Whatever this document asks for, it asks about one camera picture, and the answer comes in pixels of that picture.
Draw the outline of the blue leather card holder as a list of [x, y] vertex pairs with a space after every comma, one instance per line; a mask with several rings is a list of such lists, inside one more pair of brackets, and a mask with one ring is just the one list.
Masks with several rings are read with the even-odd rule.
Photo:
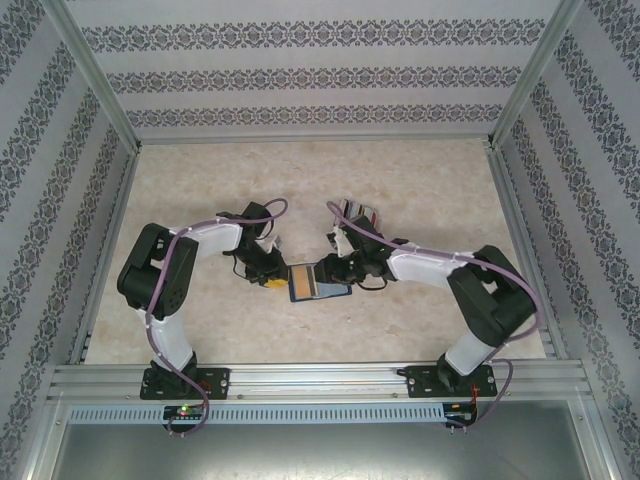
[[[292, 303], [298, 303], [298, 302], [293, 302], [291, 298], [290, 284], [291, 284], [291, 267], [292, 266], [289, 267], [289, 295]], [[315, 280], [315, 285], [316, 285], [317, 293], [314, 299], [306, 300], [306, 301], [324, 300], [324, 299], [335, 298], [335, 297], [349, 296], [352, 294], [352, 287], [350, 285], [318, 283], [316, 280]]]

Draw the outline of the orange striped credit card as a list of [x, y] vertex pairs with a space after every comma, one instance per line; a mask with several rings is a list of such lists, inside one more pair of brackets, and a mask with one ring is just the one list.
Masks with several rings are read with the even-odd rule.
[[311, 264], [292, 266], [290, 286], [293, 302], [313, 300], [317, 293], [313, 266]]

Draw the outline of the clear acrylic card rack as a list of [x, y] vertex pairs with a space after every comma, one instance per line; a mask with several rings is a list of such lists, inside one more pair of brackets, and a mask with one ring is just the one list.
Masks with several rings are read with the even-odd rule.
[[[344, 217], [345, 217], [345, 218], [347, 218], [347, 219], [348, 219], [348, 220], [350, 220], [350, 221], [354, 221], [354, 220], [355, 220], [357, 217], [359, 217], [359, 216], [364, 216], [364, 217], [366, 217], [365, 215], [358, 215], [358, 216], [353, 217], [353, 218], [351, 218], [351, 219], [349, 219], [347, 216], [344, 216]], [[379, 229], [379, 227], [380, 227], [380, 225], [381, 225], [381, 216], [380, 216], [380, 213], [379, 213], [379, 211], [378, 211], [378, 220], [377, 220], [377, 223], [376, 223], [376, 225], [373, 225], [373, 224], [372, 224], [372, 226], [373, 226], [376, 230], [378, 230], [378, 229]]]

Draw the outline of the small controller circuit board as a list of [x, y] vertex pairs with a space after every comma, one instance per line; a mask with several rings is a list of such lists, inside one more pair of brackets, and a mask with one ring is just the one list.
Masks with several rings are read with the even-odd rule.
[[466, 403], [444, 403], [443, 412], [447, 427], [470, 427], [478, 418], [478, 407], [475, 400]]
[[205, 408], [203, 404], [183, 404], [165, 406], [163, 420], [169, 421], [200, 421], [203, 418]]

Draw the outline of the grey sheet metal shelf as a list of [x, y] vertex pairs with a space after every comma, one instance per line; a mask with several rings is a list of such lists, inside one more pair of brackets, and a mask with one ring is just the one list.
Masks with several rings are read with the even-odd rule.
[[625, 480], [586, 401], [505, 402], [478, 425], [219, 424], [173, 439], [135, 406], [44, 410], [12, 480]]

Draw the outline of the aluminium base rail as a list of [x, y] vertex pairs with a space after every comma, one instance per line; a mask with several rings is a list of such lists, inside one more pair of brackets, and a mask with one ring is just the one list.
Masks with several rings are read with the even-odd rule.
[[[412, 402], [397, 375], [406, 361], [383, 363], [231, 364], [228, 404]], [[45, 400], [64, 404], [135, 404], [144, 365], [62, 365], [53, 371]], [[505, 401], [591, 399], [578, 360], [492, 363]]]

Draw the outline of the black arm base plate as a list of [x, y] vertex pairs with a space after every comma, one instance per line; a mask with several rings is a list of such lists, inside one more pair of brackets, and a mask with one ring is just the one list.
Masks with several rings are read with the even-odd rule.
[[497, 396], [494, 371], [489, 365], [480, 365], [470, 375], [461, 376], [454, 369], [441, 365], [409, 365], [396, 374], [406, 380], [410, 398], [480, 398]]
[[[197, 383], [209, 400], [225, 400], [230, 385], [230, 370], [197, 367]], [[189, 382], [163, 368], [144, 371], [139, 397], [141, 400], [202, 400], [203, 395]]]

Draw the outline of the aluminium back rail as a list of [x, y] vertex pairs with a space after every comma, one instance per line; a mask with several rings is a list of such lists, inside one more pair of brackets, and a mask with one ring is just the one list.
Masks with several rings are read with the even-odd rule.
[[163, 137], [141, 139], [141, 146], [244, 144], [244, 143], [306, 143], [306, 142], [375, 142], [375, 141], [453, 141], [479, 140], [491, 145], [490, 135], [473, 134], [314, 134], [314, 135], [236, 135], [213, 137]]

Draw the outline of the aluminium side rail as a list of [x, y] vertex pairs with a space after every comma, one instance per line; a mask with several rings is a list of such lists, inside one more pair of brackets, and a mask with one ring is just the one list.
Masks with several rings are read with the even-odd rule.
[[484, 147], [522, 275], [538, 294], [542, 304], [543, 319], [538, 330], [543, 340], [546, 355], [557, 360], [568, 360], [570, 354], [564, 344], [555, 315], [556, 310], [538, 265], [525, 217], [504, 158], [501, 152], [489, 142], [486, 142]]
[[135, 177], [136, 168], [139, 162], [141, 149], [142, 147], [138, 146], [134, 152], [129, 155], [127, 164], [123, 168], [119, 177], [117, 195], [114, 198], [114, 202], [110, 210], [110, 216], [102, 238], [101, 248], [90, 279], [89, 290], [81, 305], [78, 323], [74, 330], [68, 355], [64, 361], [67, 365], [81, 364], [84, 362], [86, 357], [86, 345], [91, 341], [91, 335], [100, 309], [102, 295], [108, 280], [111, 262]]

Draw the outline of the aluminium frame post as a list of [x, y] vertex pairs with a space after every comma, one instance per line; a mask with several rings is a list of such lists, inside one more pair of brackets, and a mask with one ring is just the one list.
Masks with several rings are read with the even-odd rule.
[[559, 0], [557, 8], [549, 19], [540, 41], [535, 47], [515, 88], [508, 98], [494, 129], [487, 137], [485, 146], [495, 150], [504, 144], [512, 125], [528, 101], [530, 93], [553, 56], [566, 30], [574, 20], [584, 0]]
[[93, 90], [119, 138], [124, 142], [127, 151], [137, 154], [140, 149], [140, 140], [82, 30], [67, 7], [66, 1], [39, 1], [73, 56], [89, 87]]

